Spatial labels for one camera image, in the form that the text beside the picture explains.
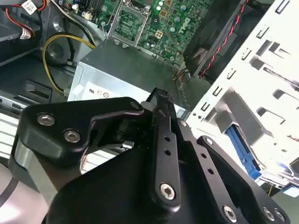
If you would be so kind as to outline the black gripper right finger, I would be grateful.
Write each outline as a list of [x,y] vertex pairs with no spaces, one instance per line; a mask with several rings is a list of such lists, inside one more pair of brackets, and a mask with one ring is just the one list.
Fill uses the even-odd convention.
[[170,224],[288,224],[283,209],[207,136],[195,138],[164,93],[177,137],[181,206]]

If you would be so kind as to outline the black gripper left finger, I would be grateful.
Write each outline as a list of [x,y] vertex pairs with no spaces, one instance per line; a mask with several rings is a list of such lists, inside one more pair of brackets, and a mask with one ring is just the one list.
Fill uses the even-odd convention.
[[27,107],[14,159],[51,206],[68,183],[125,152],[174,152],[177,137],[164,93],[154,89],[141,104],[122,97]]

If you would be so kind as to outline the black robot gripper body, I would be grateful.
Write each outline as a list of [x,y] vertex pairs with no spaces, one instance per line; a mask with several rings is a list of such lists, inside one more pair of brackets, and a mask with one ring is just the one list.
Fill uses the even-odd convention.
[[132,149],[71,181],[54,198],[49,224],[169,224],[181,206],[178,148]]

